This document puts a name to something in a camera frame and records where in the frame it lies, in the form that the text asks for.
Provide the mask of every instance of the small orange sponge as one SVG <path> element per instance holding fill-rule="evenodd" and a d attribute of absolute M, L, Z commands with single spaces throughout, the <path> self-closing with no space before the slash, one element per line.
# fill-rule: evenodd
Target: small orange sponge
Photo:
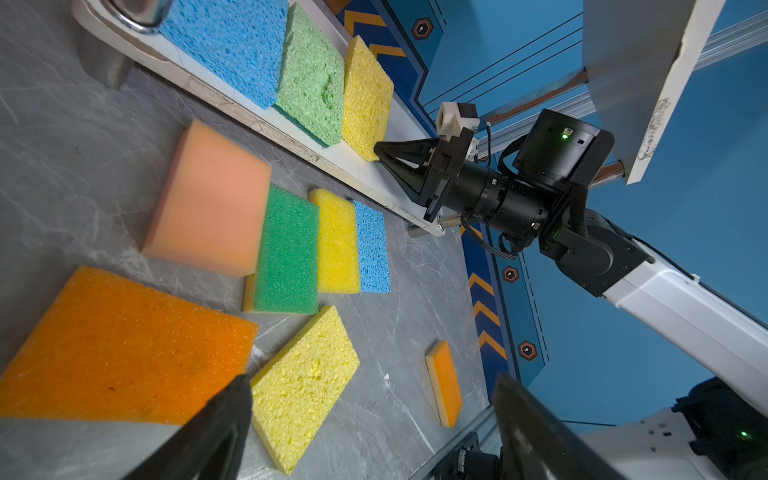
<path fill-rule="evenodd" d="M 272 167 L 195 120 L 176 147 L 142 253 L 229 276 L 256 271 Z"/>
<path fill-rule="evenodd" d="M 444 427 L 456 425 L 458 412 L 464 405 L 462 391 L 458 387 L 456 369 L 453 366 L 448 342 L 437 342 L 427 353 L 427 370 L 435 391 L 440 423 Z"/>
<path fill-rule="evenodd" d="M 0 416 L 181 425 L 245 371 L 258 330 L 81 266 L 0 378 Z"/>

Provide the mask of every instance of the light green sponge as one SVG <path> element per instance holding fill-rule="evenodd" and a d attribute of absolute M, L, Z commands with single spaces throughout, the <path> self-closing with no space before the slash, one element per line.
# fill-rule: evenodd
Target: light green sponge
<path fill-rule="evenodd" d="M 317 312 L 319 208 L 270 185 L 256 273 L 245 278 L 244 312 Z"/>
<path fill-rule="evenodd" d="M 298 3 L 288 10 L 275 106 L 326 146 L 341 141 L 344 58 Z"/>

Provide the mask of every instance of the marble tabletop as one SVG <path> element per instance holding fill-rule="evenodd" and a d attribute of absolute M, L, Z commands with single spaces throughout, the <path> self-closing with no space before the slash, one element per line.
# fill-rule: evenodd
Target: marble tabletop
<path fill-rule="evenodd" d="M 309 317 L 241 313 L 242 279 L 139 253 L 181 132 L 199 118 L 272 164 L 281 187 L 376 205 L 140 68 L 120 91 L 90 79 L 68 0 L 0 4 L 0 367 L 90 265 L 259 323 L 256 371 Z M 320 296 L 338 307 L 361 365 L 292 478 L 408 478 L 488 405 L 458 231 L 412 239 L 379 209 L 392 292 Z M 452 346 L 464 396 L 454 429 L 440 426 L 424 361 L 438 339 Z M 0 478 L 121 478 L 175 430 L 0 419 Z M 240 477 L 282 477 L 252 429 Z"/>

